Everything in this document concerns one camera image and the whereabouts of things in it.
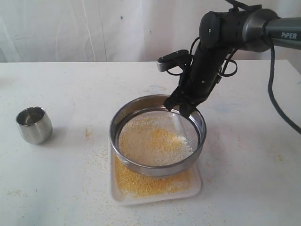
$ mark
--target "sieve mesh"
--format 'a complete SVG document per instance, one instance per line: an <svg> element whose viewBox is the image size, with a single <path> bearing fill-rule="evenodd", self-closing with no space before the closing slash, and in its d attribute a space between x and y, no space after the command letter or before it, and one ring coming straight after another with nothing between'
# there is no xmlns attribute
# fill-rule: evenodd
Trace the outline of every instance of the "sieve mesh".
<svg viewBox="0 0 301 226"><path fill-rule="evenodd" d="M162 166L190 156L199 139L192 123L181 115L152 111L142 113L124 125L119 135L119 149L138 164Z"/></svg>

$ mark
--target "sieve rim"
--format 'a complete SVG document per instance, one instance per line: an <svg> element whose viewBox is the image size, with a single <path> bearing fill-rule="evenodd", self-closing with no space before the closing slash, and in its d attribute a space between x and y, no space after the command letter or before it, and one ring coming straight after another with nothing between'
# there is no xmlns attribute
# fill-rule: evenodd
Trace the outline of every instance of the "sieve rim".
<svg viewBox="0 0 301 226"><path fill-rule="evenodd" d="M124 106L122 106L117 112L116 114L114 115L113 119L111 120L111 124L110 124L110 142L111 142L111 145L112 147L114 148L115 152L120 156L122 156L124 158L124 160L126 160L127 162L130 162L131 164L134 164L138 167L142 167L142 168L147 168L147 169L168 169L168 168L171 168L171 167L174 167L174 166L177 166L177 165L181 165L183 164L184 162L188 161L189 159L193 158L194 155L196 154L199 154L198 153L198 150L200 148L202 148L204 142L205 142L205 139L206 139L206 123L205 123L205 120L204 120L204 117L203 115L200 113L200 111L195 108L194 110L194 113L197 113L201 119L202 119L202 123L203 123L203 130L204 130L204 134L201 135L201 132L200 132L200 129L198 128L197 124L195 123L195 120L193 118L193 116L190 114L188 118L186 117L183 117L179 111L175 108L173 108L171 111L168 111L163 105L161 106L150 106L150 107L147 107L147 108L142 108L138 111L134 111L133 113L130 113L128 115L126 115L118 124L118 129L116 130L116 132L113 134L112 132L112 128L113 128L113 124L116 120L116 118L119 116L119 114L122 112L122 110L124 110L125 108L127 108L129 105L137 102L137 101L142 101L144 99L149 99L149 98L152 98L152 97L169 97L168 95L149 95L149 96L144 96L144 97L139 97L139 98L136 98L130 102L128 102L127 104L125 104ZM124 126L131 120L133 119L134 117L142 114L142 113L146 113L146 112L153 112L153 111L162 111L162 112L172 112L172 113L175 113L181 117L183 117L184 119L188 120L194 127L194 129L196 130L196 133L198 135L198 146L197 148L195 148L193 150L193 152L188 156L186 157L185 159L182 159L181 161L178 161L178 162L175 162L175 163L172 163L172 164L168 164L168 165L162 165L162 166L149 166L149 165L144 165L144 164L140 164L140 163L137 163L133 160L130 160L129 158L127 158L119 149L119 136L120 136L120 133L122 131L122 129L124 128Z"/></svg>

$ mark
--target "metal sieve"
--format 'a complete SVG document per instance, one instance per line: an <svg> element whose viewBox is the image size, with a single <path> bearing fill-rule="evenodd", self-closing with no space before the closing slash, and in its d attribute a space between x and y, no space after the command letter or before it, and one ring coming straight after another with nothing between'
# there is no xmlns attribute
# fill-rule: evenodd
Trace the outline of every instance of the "metal sieve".
<svg viewBox="0 0 301 226"><path fill-rule="evenodd" d="M187 168L199 157L206 138L206 124L200 112L184 118L178 106L170 112L163 106L166 95L151 95L135 99L124 105L113 117L110 140L116 155L130 170L152 177L176 174ZM155 134L161 147L157 148ZM161 153L169 148L177 152Z"/></svg>

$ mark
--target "stainless steel cup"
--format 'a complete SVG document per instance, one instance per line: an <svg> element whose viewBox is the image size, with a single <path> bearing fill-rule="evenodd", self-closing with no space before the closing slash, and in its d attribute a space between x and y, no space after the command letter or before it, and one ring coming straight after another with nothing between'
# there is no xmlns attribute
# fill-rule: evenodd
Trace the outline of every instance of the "stainless steel cup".
<svg viewBox="0 0 301 226"><path fill-rule="evenodd" d="M25 141L31 144L40 144L46 141L52 134L52 123L41 107L29 107L21 111L16 122Z"/></svg>

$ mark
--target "white wall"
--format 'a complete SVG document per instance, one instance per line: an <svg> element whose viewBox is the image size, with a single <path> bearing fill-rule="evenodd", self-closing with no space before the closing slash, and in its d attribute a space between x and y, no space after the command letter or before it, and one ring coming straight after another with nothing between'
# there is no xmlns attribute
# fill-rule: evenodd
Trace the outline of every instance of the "white wall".
<svg viewBox="0 0 301 226"><path fill-rule="evenodd" d="M153 61L188 49L208 11L224 0L0 0L0 62ZM300 0L243 0L280 17L301 16ZM277 48L301 72L301 51ZM236 59L269 59L240 51Z"/></svg>

